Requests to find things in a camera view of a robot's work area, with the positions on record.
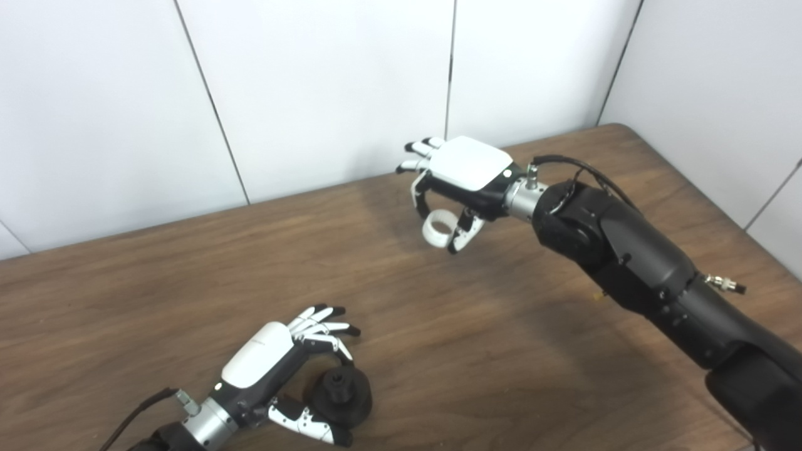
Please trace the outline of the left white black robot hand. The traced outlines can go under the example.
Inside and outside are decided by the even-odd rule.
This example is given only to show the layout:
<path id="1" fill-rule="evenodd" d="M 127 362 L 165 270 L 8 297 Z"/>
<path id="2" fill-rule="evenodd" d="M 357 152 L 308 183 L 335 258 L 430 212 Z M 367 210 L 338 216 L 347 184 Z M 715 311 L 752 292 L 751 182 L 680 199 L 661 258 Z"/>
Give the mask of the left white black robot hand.
<path id="1" fill-rule="evenodd" d="M 222 413 L 224 423 L 258 428 L 264 422 L 338 447 L 350 447 L 353 436 L 323 419 L 313 408 L 288 397 L 281 389 L 314 356 L 327 355 L 343 366 L 353 357 L 341 336 L 359 337 L 356 326 L 333 318 L 345 314 L 343 306 L 317 304 L 289 323 L 271 321 L 250 338 L 223 366 L 209 399 Z"/>

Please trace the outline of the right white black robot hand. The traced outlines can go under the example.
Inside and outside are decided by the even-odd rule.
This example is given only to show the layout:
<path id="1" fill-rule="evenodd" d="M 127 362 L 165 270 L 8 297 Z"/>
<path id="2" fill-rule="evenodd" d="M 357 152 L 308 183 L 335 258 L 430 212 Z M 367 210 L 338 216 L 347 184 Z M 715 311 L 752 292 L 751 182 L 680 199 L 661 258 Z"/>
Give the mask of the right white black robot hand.
<path id="1" fill-rule="evenodd" d="M 509 216 L 505 197 L 524 170 L 499 148 L 461 136 L 450 140 L 436 137 L 412 141 L 405 152 L 416 154 L 395 169 L 396 174 L 415 172 L 410 196 L 419 217 L 422 234 L 433 247 L 458 254 L 481 231 L 485 222 Z M 459 216 L 447 209 L 431 209 L 428 192 L 435 192 L 463 207 Z"/>

